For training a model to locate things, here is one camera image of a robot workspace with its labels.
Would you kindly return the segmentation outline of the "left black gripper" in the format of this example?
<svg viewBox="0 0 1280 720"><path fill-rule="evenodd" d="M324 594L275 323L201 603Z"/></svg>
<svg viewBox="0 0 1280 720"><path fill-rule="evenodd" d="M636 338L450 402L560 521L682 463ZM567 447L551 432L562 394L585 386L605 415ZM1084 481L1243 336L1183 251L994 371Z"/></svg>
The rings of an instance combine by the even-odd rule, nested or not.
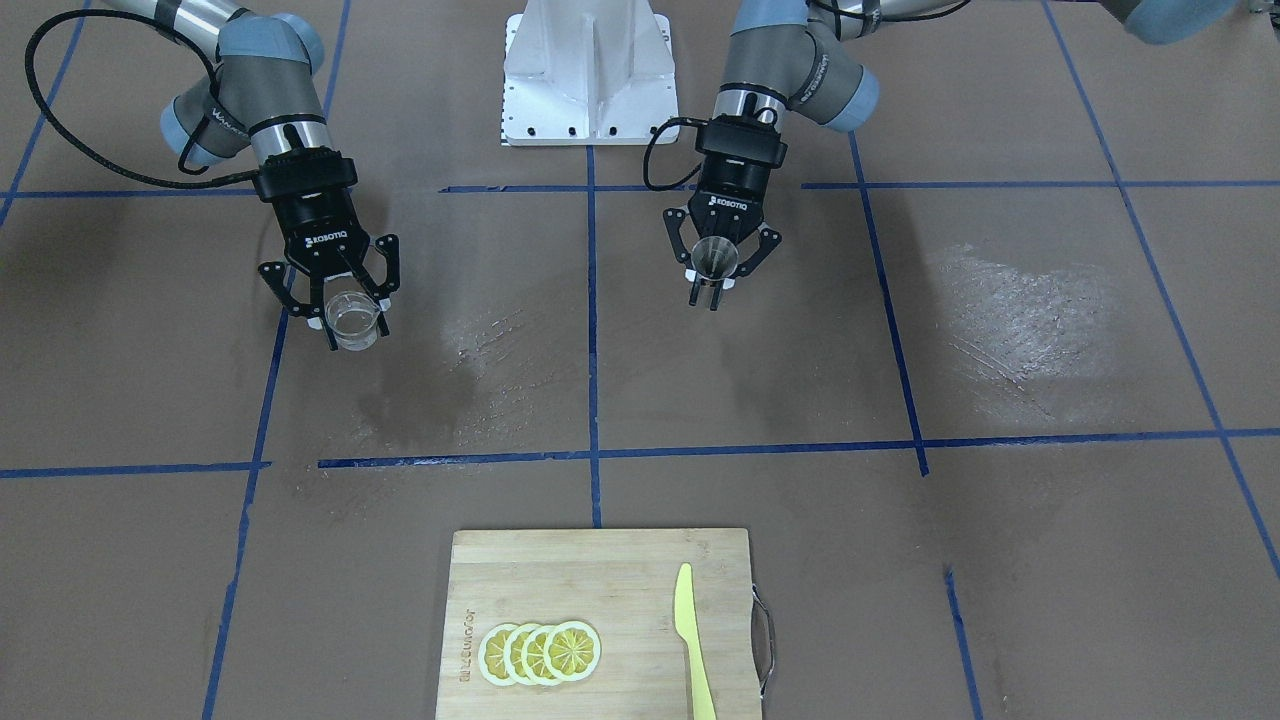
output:
<svg viewBox="0 0 1280 720"><path fill-rule="evenodd" d="M675 260L684 265L685 278L691 283L690 306L698 305L703 279L682 236L689 211L701 238L723 236L739 247L739 268L731 278L736 282L750 275L782 242L778 231L764 225L763 204L771 172L782 167L787 145L772 124L753 117L718 115L698 129L696 150L704 161L692 199L687 208L663 211ZM751 234L756 249L742 258L739 243ZM714 311L726 291L713 284Z"/></svg>

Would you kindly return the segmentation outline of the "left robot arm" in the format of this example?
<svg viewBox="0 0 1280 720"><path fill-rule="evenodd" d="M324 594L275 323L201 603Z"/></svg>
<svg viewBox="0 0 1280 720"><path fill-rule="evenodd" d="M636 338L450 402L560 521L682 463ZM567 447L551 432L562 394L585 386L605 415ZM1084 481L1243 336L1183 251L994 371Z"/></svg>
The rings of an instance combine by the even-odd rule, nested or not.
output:
<svg viewBox="0 0 1280 720"><path fill-rule="evenodd" d="M884 29L854 135L792 118L785 241L718 313L663 241L600 250L618 342L847 354L876 400L704 442L1165 434L1277 438L1277 40L1230 1L1152 46L1098 3L977 1Z"/></svg>

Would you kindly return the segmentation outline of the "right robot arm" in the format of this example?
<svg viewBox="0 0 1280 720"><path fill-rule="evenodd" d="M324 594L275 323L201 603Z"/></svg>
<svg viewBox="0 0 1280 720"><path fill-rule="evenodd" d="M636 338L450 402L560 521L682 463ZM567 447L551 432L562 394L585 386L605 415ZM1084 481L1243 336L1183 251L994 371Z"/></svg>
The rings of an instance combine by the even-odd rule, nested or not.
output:
<svg viewBox="0 0 1280 720"><path fill-rule="evenodd" d="M253 187L273 206L285 241L284 258L259 272L282 306L334 345L324 286L349 275L376 304L376 328L388 334L384 311L399 283L398 240L372 240L356 217L355 164L333 147L314 85L324 61L315 29L298 15L264 15L234 1L114 1L111 8L189 40L212 63L211 78L163 109L163 136L196 170L253 150Z"/></svg>

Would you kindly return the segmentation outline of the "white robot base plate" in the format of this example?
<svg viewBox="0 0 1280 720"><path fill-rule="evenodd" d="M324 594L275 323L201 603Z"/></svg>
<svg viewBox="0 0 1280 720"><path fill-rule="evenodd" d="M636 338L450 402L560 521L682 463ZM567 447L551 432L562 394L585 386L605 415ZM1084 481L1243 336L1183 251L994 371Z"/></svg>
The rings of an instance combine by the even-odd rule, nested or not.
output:
<svg viewBox="0 0 1280 720"><path fill-rule="evenodd" d="M669 20L648 1L530 1L506 22L508 146L645 145L678 115Z"/></svg>

